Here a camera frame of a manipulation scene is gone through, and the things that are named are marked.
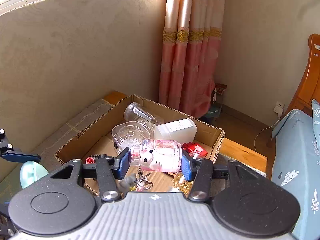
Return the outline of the pink curtain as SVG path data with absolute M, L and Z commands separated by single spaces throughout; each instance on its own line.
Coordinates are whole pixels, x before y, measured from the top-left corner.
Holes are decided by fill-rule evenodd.
M 215 88 L 225 0 L 167 0 L 159 103 L 200 118 Z

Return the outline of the blue bed sheet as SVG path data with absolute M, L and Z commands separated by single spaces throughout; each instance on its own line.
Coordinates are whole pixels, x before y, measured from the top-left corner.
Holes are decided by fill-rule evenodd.
M 319 239 L 319 150 L 313 127 L 312 117 L 296 109 L 272 131 L 276 157 L 271 180 L 300 204 L 292 232 L 297 239 Z

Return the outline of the bottle of golden capsules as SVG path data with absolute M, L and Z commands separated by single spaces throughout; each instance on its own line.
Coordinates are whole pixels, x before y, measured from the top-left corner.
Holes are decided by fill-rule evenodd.
M 192 181 L 187 181 L 181 172 L 177 172 L 172 180 L 170 192 L 183 192 L 187 197 L 193 187 Z

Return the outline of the red toy fire truck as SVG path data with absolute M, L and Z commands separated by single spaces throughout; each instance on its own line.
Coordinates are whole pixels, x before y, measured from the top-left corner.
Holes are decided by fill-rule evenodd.
M 198 143 L 188 142 L 182 145 L 182 149 L 185 150 L 193 159 L 205 158 L 208 152 Z

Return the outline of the brown cardboard box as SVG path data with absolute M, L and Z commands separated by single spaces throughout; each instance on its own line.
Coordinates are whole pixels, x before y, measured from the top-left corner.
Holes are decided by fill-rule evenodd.
M 141 98 L 135 95 L 125 97 L 117 104 L 111 107 L 101 117 L 94 121 L 89 121 L 89 125 L 84 125 L 75 136 L 67 141 L 56 151 L 55 157 L 61 165 L 72 159 L 81 159 L 84 163 L 89 156 L 106 154 L 117 157 L 123 148 L 130 147 L 134 143 L 142 142 L 153 136 L 152 132 L 145 132 L 142 128 L 128 129 L 122 128 L 126 122 L 124 112 L 127 106 L 137 102 L 152 115 L 157 115 L 164 120 L 164 123 L 182 119 L 191 119 L 197 127 L 195 140 L 200 146 L 208 152 L 206 158 L 215 163 L 219 150 L 221 148 L 225 133 L 222 129 L 206 124 L 192 116 L 182 113 L 173 108 L 161 105 L 151 100 Z M 167 192 L 172 187 L 174 177 L 164 172 L 152 172 L 148 180 L 153 183 L 149 192 Z

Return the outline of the mint green egg case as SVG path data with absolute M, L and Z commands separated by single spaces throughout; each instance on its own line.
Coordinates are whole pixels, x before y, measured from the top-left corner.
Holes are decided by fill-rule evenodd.
M 48 171 L 41 164 L 35 161 L 25 162 L 20 169 L 20 184 L 22 189 L 25 189 L 47 174 Z

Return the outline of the blue patterned pillow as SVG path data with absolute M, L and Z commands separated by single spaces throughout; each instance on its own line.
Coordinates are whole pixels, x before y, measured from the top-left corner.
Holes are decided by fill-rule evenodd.
M 316 99 L 311 102 L 312 106 L 312 119 L 313 119 L 313 132 L 316 138 L 317 148 L 320 151 L 320 105 Z

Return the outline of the grey monster toy figure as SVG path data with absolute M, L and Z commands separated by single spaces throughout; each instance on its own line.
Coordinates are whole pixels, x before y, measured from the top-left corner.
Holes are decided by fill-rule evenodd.
M 118 181 L 118 189 L 119 191 L 125 195 L 130 191 L 134 191 L 137 183 L 137 174 L 132 173 L 128 177 L 123 180 Z

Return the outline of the clear square lidded container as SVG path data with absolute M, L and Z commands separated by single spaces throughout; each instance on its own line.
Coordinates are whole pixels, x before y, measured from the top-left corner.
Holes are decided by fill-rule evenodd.
M 137 146 L 146 139 L 152 139 L 154 127 L 146 122 L 127 121 L 117 126 L 111 131 L 115 150 L 120 154 L 125 148 Z

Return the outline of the blue red toy car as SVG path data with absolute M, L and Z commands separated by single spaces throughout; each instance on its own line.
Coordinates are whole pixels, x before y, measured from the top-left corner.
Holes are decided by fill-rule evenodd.
M 89 157 L 86 158 L 85 160 L 85 164 L 89 165 L 89 164 L 95 164 L 96 161 L 99 159 L 98 155 L 90 155 Z

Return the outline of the wooden headboard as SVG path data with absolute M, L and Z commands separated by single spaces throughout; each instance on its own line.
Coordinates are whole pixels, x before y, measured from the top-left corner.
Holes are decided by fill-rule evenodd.
M 287 107 L 285 115 L 291 110 L 298 109 L 305 114 L 312 116 L 311 102 L 316 99 L 319 102 L 319 74 L 320 74 L 320 59 L 319 59 L 320 35 L 312 34 L 308 39 L 309 58 L 304 71 L 303 77 L 299 86 Z

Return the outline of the white plastic container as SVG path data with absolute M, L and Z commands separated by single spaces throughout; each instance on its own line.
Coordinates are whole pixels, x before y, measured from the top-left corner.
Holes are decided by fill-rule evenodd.
M 189 119 L 181 119 L 155 127 L 153 138 L 158 140 L 176 140 L 181 145 L 192 142 L 195 138 L 197 127 Z

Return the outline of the clear plastic jar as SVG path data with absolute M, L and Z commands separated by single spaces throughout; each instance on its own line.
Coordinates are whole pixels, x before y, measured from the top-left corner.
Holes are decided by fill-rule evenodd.
M 161 117 L 151 114 L 137 102 L 132 102 L 126 107 L 124 119 L 126 121 L 142 120 L 143 122 L 150 123 L 152 126 L 164 124 L 164 120 Z

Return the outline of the white wall plug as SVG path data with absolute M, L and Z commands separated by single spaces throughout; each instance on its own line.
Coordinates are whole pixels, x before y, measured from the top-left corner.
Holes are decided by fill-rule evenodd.
M 278 118 L 281 118 L 281 116 L 283 115 L 284 106 L 285 105 L 283 103 L 281 103 L 279 101 L 276 102 L 276 105 L 275 105 L 273 111 L 274 111 L 274 113 L 277 114 Z

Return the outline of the pink pig keychain bottle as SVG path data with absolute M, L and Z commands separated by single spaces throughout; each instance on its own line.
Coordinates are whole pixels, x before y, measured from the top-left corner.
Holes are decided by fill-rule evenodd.
M 137 168 L 136 191 L 169 191 L 181 163 L 182 148 L 176 140 L 147 139 L 129 148 L 129 165 Z

